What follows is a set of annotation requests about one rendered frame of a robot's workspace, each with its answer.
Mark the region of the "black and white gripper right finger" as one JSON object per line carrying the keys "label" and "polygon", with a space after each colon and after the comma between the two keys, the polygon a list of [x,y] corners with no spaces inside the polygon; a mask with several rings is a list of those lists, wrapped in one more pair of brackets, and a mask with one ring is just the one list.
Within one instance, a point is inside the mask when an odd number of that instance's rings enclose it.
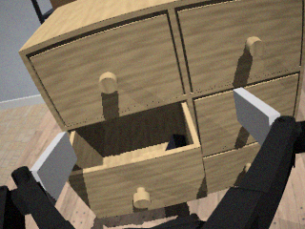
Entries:
{"label": "black and white gripper right finger", "polygon": [[200,229],[269,229],[295,154],[305,153],[305,120],[281,116],[243,88],[233,92],[237,121],[261,148],[238,187],[230,187]]}

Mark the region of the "black nine-volt battery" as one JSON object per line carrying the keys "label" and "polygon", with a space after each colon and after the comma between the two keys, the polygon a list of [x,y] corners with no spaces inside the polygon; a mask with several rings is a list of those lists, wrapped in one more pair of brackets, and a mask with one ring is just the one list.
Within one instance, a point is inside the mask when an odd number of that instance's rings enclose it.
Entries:
{"label": "black nine-volt battery", "polygon": [[165,151],[180,148],[183,146],[187,146],[185,136],[172,134],[171,139],[170,139]]}

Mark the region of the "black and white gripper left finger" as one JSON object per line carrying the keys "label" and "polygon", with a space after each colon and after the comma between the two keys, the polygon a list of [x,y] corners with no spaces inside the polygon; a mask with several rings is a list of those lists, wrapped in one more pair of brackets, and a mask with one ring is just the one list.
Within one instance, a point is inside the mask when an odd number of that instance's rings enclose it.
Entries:
{"label": "black and white gripper left finger", "polygon": [[28,214],[39,229],[75,229],[54,206],[76,160],[68,134],[63,132],[30,170],[27,166],[14,170],[11,177],[17,188],[0,186],[0,229],[26,229]]}

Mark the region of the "small wooden chest of drawers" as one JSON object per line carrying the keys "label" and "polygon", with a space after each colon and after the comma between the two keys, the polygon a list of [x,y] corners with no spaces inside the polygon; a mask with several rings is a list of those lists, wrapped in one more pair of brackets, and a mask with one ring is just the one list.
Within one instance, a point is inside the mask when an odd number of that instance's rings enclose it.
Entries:
{"label": "small wooden chest of drawers", "polygon": [[[289,69],[278,73],[270,73],[259,77],[235,82],[232,84],[212,88],[209,90],[193,93],[189,83],[183,48],[181,44],[179,29],[175,16],[174,8],[190,5],[193,3],[204,2],[209,0],[77,0],[67,5],[57,8],[49,18],[38,28],[38,30],[30,37],[25,45],[20,49],[19,54],[36,86],[39,93],[43,97],[45,103],[51,111],[54,119],[61,128],[62,132],[67,132],[70,138],[71,129],[90,125],[96,122],[112,119],[122,115],[129,115],[151,108],[167,105],[177,101],[185,100],[192,117],[193,125],[198,137],[194,110],[193,97],[204,94],[230,89],[233,87],[253,83],[256,81],[280,76],[287,73],[298,73],[297,89],[295,96],[295,108],[293,117],[297,118],[299,101],[301,96],[303,74],[305,67],[305,0],[302,0],[302,38],[301,38],[301,54],[300,65],[297,68]],[[58,113],[49,94],[47,93],[41,79],[39,78],[35,68],[33,67],[30,57],[42,48],[54,43],[71,38],[78,34],[92,31],[101,27],[108,26],[113,23],[131,19],[148,13],[164,10],[170,27],[173,41],[173,48],[177,61],[178,70],[181,77],[183,94],[182,96],[163,100],[153,104],[141,106],[116,114],[109,114],[92,120],[80,122],[70,126],[66,126],[61,115]]]}

